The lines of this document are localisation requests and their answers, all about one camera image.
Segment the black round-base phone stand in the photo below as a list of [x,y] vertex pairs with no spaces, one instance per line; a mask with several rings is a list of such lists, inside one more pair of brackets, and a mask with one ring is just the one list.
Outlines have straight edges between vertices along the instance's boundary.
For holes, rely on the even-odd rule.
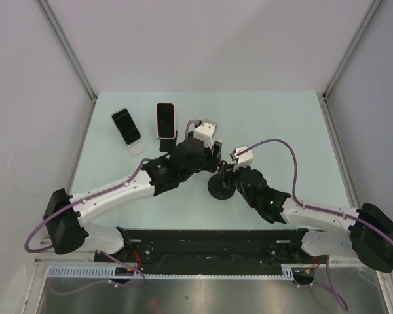
[[222,187],[218,170],[217,173],[211,176],[208,181],[208,191],[210,195],[217,200],[227,200],[234,195],[236,190],[229,190],[227,188]]

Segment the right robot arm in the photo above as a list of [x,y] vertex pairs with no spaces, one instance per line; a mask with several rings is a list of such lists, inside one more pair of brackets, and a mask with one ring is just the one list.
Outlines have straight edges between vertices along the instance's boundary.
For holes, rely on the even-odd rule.
[[360,208],[309,205],[271,188],[260,171],[234,170],[227,163],[208,181],[208,191],[218,200],[238,192],[267,222],[300,225],[289,246],[296,262],[311,256],[340,256],[357,258],[379,272],[393,270],[393,221],[373,204]]

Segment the pink case phone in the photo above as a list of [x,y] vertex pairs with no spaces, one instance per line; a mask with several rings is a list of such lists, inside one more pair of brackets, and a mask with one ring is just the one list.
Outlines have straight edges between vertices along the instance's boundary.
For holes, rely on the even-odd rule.
[[212,149],[212,158],[215,165],[218,165],[221,162],[221,150],[222,150],[222,142],[215,141]]

